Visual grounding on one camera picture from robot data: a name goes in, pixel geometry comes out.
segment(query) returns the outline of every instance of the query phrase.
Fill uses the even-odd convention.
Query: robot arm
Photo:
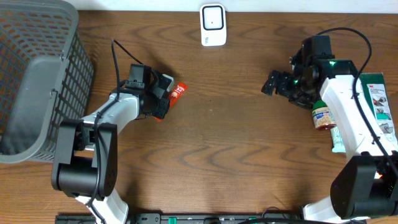
[[[151,74],[155,79],[150,83]],[[168,93],[174,84],[172,77],[161,75],[145,65],[131,65],[129,80],[119,92],[115,101],[115,90],[109,100],[94,113],[82,119],[66,119],[61,122],[52,171],[52,186],[67,196],[76,198],[85,205],[90,201],[99,175],[98,193],[88,206],[96,223],[101,218],[106,223],[124,224],[127,220],[128,205],[114,189],[118,173],[118,134],[140,114],[163,119],[169,110]],[[94,158],[75,155],[75,151],[94,150],[95,119],[103,108],[107,108],[98,120],[100,169]]]
[[[273,71],[262,92],[285,96],[305,109],[323,100],[335,117],[346,146],[347,165],[333,181],[330,196],[306,205],[303,217],[331,223],[397,214],[397,177],[383,156],[362,119],[353,99],[354,75],[358,73],[350,60],[336,60],[330,38],[316,35],[303,41],[302,48],[291,58],[293,74]],[[390,159],[397,164],[396,146],[382,134],[364,99],[361,82],[356,84],[359,104],[371,127],[379,136]],[[381,178],[375,179],[376,173]]]

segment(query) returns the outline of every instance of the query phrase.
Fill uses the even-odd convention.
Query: wall outlet device
[[[225,8],[221,4],[205,4],[200,8],[200,32],[203,46],[220,46],[226,42]]]

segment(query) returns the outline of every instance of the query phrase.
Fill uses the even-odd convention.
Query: jar lid
[[[318,100],[312,107],[312,110],[316,110],[318,108],[322,108],[322,107],[326,107],[328,105],[326,105],[325,102],[323,102],[323,100]]]

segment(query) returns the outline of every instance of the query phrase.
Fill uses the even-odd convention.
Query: wood grain
[[[198,13],[80,12],[80,37],[96,69],[88,112],[115,86],[111,39],[189,86],[164,122],[135,121],[118,136],[116,188],[132,210],[261,213],[326,197],[345,156],[331,153],[330,133],[315,130],[309,111],[260,92],[268,73],[289,71],[301,41],[321,30],[353,27],[369,37],[374,53],[366,71],[384,72],[398,116],[397,15],[235,12],[227,25],[226,45],[206,48]],[[331,38],[337,58],[357,67],[365,60],[359,37],[335,32]],[[116,54],[126,79],[133,61],[122,50]],[[87,212],[52,189],[51,170],[38,162],[0,165],[0,223],[53,223],[59,213]]]

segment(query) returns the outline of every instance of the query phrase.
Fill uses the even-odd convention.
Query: small bottle
[[[318,130],[328,130],[337,126],[329,107],[322,100],[314,104],[312,108],[312,117],[315,128]]]

